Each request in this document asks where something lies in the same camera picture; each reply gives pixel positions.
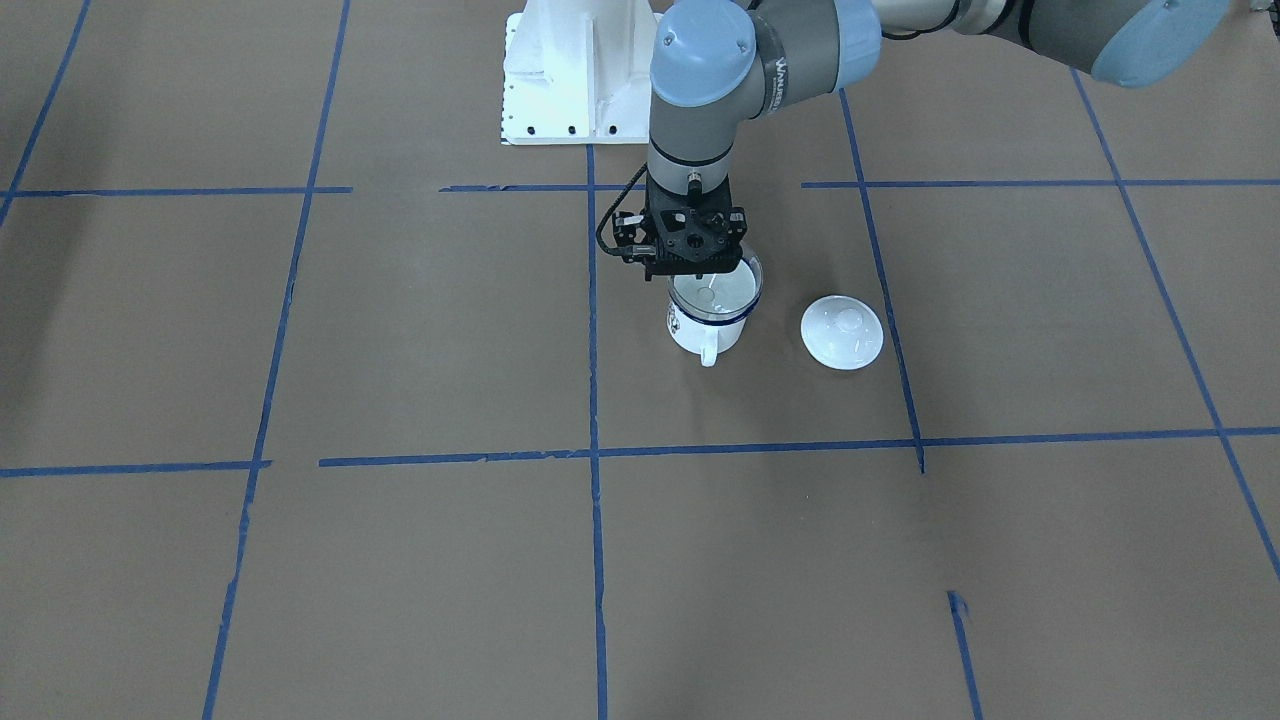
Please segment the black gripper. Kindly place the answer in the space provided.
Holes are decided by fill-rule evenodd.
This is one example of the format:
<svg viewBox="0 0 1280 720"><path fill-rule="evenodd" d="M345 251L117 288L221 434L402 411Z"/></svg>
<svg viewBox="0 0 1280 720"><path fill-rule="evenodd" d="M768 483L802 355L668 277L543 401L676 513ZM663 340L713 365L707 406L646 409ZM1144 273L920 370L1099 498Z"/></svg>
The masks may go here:
<svg viewBox="0 0 1280 720"><path fill-rule="evenodd" d="M692 209L698 214L713 211L730 213L733 206L731 183L723 178L714 188L704 187L695 193L677 193L667 190L655 178L646 179L645 211L649 215L660 215L663 211L687 213Z"/></svg>

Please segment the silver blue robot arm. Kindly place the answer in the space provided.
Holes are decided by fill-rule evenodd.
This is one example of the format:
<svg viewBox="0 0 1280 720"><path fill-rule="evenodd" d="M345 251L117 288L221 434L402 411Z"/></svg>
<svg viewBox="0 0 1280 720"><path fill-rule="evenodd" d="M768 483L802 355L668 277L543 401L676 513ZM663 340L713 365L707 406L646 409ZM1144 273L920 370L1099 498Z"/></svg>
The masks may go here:
<svg viewBox="0 0 1280 720"><path fill-rule="evenodd" d="M884 41L992 36L1123 88L1170 76L1225 1L677 1L652 41L648 211L721 188L739 126L868 77Z"/></svg>

